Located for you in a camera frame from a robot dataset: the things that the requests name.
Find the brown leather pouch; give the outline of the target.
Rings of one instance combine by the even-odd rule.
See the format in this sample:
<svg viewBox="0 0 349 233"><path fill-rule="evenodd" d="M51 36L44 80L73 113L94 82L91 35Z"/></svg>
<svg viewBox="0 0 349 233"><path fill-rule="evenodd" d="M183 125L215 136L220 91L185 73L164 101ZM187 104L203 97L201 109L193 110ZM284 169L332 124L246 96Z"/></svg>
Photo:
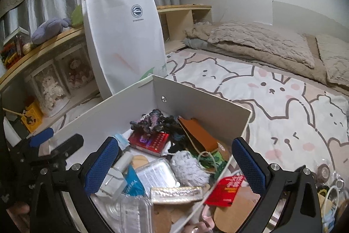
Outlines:
<svg viewBox="0 0 349 233"><path fill-rule="evenodd" d="M178 117L178 121L198 154L204 151L214 153L218 150L218 141L201 126L197 119Z"/></svg>

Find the wooden headboard shelf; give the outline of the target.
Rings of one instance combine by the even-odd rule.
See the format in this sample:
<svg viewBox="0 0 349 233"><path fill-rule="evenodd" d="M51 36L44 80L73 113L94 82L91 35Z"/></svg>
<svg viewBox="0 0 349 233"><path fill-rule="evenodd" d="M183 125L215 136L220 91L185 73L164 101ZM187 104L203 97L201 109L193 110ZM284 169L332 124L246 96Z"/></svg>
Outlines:
<svg viewBox="0 0 349 233"><path fill-rule="evenodd" d="M210 21L212 19L211 9L212 7L210 5L194 4L158 6L157 11L163 34L165 35L164 48L166 53L169 54L185 48L183 43L183 39L185 38L184 29L193 25L196 21ZM40 45L6 71L1 77L1 91L6 90L16 78L28 72L29 68L35 64L40 65L54 59L55 54L59 50L72 48L75 44L80 44L84 39L85 32L81 25L80 27L67 30ZM98 86L95 81L88 83L86 87L73 91L66 106L51 117L44 117L38 129L45 129L53 125L66 112L90 96L97 94L97 92Z"/></svg>

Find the red card box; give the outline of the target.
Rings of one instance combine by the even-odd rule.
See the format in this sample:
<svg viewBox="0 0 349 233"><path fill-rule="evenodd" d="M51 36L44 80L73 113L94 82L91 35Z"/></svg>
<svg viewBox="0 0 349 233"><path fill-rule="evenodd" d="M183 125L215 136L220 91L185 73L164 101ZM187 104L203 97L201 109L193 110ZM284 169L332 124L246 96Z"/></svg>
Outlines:
<svg viewBox="0 0 349 233"><path fill-rule="evenodd" d="M155 133L151 136L132 133L128 141L132 148L156 157L161 157L168 139L169 134L162 132Z"/></svg>

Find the red foil packet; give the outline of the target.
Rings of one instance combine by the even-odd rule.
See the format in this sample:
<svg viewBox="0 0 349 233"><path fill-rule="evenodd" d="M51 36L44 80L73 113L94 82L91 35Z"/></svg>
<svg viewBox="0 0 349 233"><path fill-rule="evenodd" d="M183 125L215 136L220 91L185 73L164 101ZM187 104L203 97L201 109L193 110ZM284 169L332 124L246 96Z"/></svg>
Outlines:
<svg viewBox="0 0 349 233"><path fill-rule="evenodd" d="M221 179L205 201L208 206L230 207L245 180L243 175Z"/></svg>

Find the beige pillow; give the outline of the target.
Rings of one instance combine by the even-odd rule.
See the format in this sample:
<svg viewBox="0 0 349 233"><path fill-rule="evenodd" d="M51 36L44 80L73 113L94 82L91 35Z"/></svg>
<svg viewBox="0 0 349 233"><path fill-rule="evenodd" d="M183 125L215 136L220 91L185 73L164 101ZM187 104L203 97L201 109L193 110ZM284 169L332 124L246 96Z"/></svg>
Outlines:
<svg viewBox="0 0 349 233"><path fill-rule="evenodd" d="M348 88L348 43L327 34L316 35L316 41L328 82Z"/></svg>
<svg viewBox="0 0 349 233"><path fill-rule="evenodd" d="M302 63L311 69L315 67L306 38L286 28L257 22L225 22L211 30L208 42L232 42Z"/></svg>

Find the purple plush toy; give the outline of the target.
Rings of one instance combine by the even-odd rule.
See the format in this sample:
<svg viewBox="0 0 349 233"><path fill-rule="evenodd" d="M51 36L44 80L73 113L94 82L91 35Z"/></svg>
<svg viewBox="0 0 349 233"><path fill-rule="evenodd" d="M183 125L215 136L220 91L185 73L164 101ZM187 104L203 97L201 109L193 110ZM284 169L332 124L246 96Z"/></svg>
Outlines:
<svg viewBox="0 0 349 233"><path fill-rule="evenodd" d="M34 45L41 45L53 37L62 33L64 28L70 27L72 24L68 18L51 18L42 23L32 34L31 41Z"/></svg>

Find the white shoe box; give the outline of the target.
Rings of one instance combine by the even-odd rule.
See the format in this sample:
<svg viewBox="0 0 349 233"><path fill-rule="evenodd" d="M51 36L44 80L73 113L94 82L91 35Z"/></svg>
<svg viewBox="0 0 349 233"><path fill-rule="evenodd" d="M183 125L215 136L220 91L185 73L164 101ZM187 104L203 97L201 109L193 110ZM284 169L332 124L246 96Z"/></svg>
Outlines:
<svg viewBox="0 0 349 233"><path fill-rule="evenodd" d="M231 147L232 140L242 137L251 118L251 111L201 90L165 79L149 76L94 106L68 123L49 139L53 150L74 134L84 138L84 145L67 159L67 167L83 163L105 139L125 134L130 121L139 119L153 109L164 114L195 118L217 140Z"/></svg>

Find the white tote bag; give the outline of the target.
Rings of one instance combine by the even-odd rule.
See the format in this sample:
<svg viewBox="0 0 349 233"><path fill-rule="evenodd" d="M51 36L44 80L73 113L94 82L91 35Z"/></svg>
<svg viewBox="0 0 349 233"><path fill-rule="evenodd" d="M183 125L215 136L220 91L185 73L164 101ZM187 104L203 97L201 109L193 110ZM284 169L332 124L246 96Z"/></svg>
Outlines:
<svg viewBox="0 0 349 233"><path fill-rule="evenodd" d="M152 74L167 76L154 0L82 0L87 51L103 99Z"/></svg>

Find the dark artificial flower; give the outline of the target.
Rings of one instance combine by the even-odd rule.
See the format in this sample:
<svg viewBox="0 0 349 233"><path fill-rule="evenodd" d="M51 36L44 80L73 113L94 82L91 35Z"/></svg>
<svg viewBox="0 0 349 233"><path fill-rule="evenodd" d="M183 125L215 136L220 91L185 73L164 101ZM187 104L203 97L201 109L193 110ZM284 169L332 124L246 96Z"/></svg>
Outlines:
<svg viewBox="0 0 349 233"><path fill-rule="evenodd" d="M174 116L165 116L159 109L153 109L150 113L144 114L139 120L131 121L131 130L137 134L152 136L155 133L178 133L180 124Z"/></svg>

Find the cartoon bunny bed sheet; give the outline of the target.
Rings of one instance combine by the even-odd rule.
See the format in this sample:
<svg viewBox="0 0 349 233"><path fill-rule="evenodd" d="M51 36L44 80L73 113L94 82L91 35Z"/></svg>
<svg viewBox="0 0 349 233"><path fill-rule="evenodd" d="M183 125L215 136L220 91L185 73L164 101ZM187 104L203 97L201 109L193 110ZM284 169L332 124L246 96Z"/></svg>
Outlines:
<svg viewBox="0 0 349 233"><path fill-rule="evenodd" d="M307 82L209 53L167 56L167 79L251 111L242 136L285 170L327 163L348 180L348 100Z"/></svg>

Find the white yarn pompom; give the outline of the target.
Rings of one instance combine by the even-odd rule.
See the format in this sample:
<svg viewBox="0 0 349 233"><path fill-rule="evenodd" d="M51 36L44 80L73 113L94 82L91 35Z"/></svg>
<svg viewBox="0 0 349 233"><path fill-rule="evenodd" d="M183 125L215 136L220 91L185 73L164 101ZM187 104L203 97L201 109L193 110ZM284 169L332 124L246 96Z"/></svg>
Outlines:
<svg viewBox="0 0 349 233"><path fill-rule="evenodd" d="M197 159L188 151L174 153L170 160L174 175L184 186L204 186L209 183L209 173L206 173Z"/></svg>

